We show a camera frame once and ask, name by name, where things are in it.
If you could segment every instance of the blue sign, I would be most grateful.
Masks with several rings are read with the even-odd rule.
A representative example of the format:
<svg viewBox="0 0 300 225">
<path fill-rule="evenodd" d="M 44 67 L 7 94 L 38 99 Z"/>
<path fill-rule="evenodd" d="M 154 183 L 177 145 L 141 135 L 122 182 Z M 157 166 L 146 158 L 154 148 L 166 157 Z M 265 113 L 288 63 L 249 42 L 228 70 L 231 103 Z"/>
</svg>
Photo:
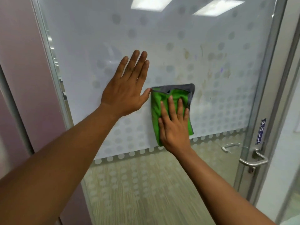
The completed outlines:
<svg viewBox="0 0 300 225">
<path fill-rule="evenodd" d="M 263 137 L 263 131 L 265 129 L 266 120 L 267 119 L 265 118 L 260 123 L 260 129 L 259 129 L 258 134 L 257 134 L 256 145 L 261 143 L 261 140 L 262 140 L 262 137 Z"/>
</svg>

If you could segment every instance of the person's right arm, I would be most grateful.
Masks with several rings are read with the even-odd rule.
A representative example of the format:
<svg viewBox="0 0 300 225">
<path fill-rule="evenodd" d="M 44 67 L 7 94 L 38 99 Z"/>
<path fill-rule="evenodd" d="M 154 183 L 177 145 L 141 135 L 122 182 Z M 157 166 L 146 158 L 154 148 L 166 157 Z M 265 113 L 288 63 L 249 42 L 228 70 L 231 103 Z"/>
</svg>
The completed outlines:
<svg viewBox="0 0 300 225">
<path fill-rule="evenodd" d="M 196 154 L 188 135 L 189 110 L 183 112 L 182 100 L 179 99 L 176 114 L 173 98 L 170 97 L 168 102 L 170 117 L 161 103 L 160 139 L 193 181 L 215 223 L 275 225 Z"/>
</svg>

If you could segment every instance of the cleaning cloth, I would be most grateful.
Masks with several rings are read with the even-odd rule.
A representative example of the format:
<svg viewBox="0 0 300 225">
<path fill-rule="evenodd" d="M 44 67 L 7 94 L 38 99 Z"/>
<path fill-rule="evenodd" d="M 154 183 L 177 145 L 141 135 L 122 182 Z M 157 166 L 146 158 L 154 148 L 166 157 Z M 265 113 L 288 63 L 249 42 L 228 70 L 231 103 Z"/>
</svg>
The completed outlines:
<svg viewBox="0 0 300 225">
<path fill-rule="evenodd" d="M 186 84 L 186 85 L 165 85 L 160 87 L 153 87 L 151 91 L 151 113 L 152 113 L 152 123 L 153 129 L 155 132 L 156 141 L 159 146 L 162 146 L 159 136 L 159 126 L 158 126 L 158 118 L 161 117 L 161 109 L 160 102 L 163 101 L 167 112 L 169 113 L 168 106 L 168 98 L 172 95 L 175 109 L 177 112 L 178 99 L 182 99 L 183 103 L 183 113 L 186 108 L 190 108 L 190 104 L 192 102 L 192 98 L 195 92 L 194 84 Z M 193 135 L 193 128 L 188 120 L 188 132 L 189 135 Z"/>
</svg>

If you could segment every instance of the finger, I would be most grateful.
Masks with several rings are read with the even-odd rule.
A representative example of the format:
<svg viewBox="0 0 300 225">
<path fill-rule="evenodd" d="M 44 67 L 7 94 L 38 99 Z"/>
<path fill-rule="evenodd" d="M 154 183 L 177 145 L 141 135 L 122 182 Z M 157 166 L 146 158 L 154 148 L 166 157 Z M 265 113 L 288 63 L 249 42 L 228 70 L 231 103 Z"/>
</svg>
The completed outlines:
<svg viewBox="0 0 300 225">
<path fill-rule="evenodd" d="M 120 64 L 117 67 L 114 78 L 120 79 L 122 77 L 122 73 L 124 71 L 124 68 L 125 68 L 127 62 L 128 62 L 128 57 L 127 56 L 123 57 Z"/>
<path fill-rule="evenodd" d="M 165 132 L 165 126 L 163 124 L 163 119 L 161 117 L 158 119 L 158 126 L 159 126 L 160 139 L 164 141 L 166 139 L 166 132 Z"/>
<path fill-rule="evenodd" d="M 169 117 L 169 115 L 167 113 L 165 105 L 163 104 L 162 101 L 160 102 L 160 110 L 161 110 L 161 118 L 163 119 L 163 122 L 165 124 L 168 124 L 171 120 L 170 120 L 170 117 Z"/>
<path fill-rule="evenodd" d="M 148 73 L 148 68 L 149 68 L 149 61 L 146 60 L 143 64 L 142 70 L 140 72 L 139 78 L 137 79 L 137 88 L 141 91 L 142 87 L 145 83 L 145 80 L 147 78 L 147 73 Z"/>
<path fill-rule="evenodd" d="M 137 78 L 140 75 L 140 72 L 142 70 L 142 67 L 143 67 L 145 61 L 146 61 L 147 56 L 148 56 L 147 52 L 143 51 L 141 56 L 140 56 L 140 59 L 138 60 L 137 64 L 135 65 L 135 67 L 133 69 L 133 72 L 130 76 L 130 79 L 132 79 L 134 82 L 137 81 Z"/>
<path fill-rule="evenodd" d="M 177 118 L 180 122 L 183 121 L 183 103 L 181 98 L 178 100 Z"/>
<path fill-rule="evenodd" d="M 144 91 L 144 93 L 140 96 L 140 100 L 139 100 L 140 107 L 148 100 L 150 92 L 151 92 L 151 88 L 147 88 Z"/>
<path fill-rule="evenodd" d="M 130 58 L 130 61 L 125 69 L 125 72 L 122 76 L 122 78 L 124 80 L 128 80 L 132 74 L 132 71 L 134 69 L 135 63 L 137 62 L 137 58 L 140 55 L 140 51 L 139 50 L 135 50 Z"/>
<path fill-rule="evenodd" d="M 168 103 L 169 103 L 169 113 L 171 116 L 171 121 L 176 121 L 177 119 L 177 114 L 176 114 L 176 110 L 175 110 L 175 105 L 174 105 L 174 100 L 173 100 L 173 96 L 170 96 L 168 98 Z"/>
<path fill-rule="evenodd" d="M 188 119 L 190 117 L 190 110 L 188 108 L 185 109 L 184 122 L 188 123 Z"/>
</svg>

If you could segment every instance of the green cloth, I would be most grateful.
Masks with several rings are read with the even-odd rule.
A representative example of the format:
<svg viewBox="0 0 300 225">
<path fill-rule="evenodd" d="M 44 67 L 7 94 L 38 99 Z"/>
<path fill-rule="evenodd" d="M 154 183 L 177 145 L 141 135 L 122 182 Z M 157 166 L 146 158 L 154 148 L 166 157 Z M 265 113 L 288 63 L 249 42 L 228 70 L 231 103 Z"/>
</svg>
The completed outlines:
<svg viewBox="0 0 300 225">
<path fill-rule="evenodd" d="M 158 126 L 158 118 L 161 117 L 160 101 L 163 101 L 167 112 L 169 113 L 168 98 L 172 95 L 174 100 L 175 109 L 177 112 L 178 99 L 181 98 L 183 102 L 183 113 L 185 109 L 190 108 L 190 103 L 193 98 L 195 86 L 193 84 L 188 85 L 168 85 L 161 87 L 153 87 L 151 92 L 151 113 L 152 123 L 155 132 L 156 141 L 159 146 L 162 146 L 160 141 L 160 133 Z M 189 135 L 193 135 L 193 128 L 188 120 Z"/>
</svg>

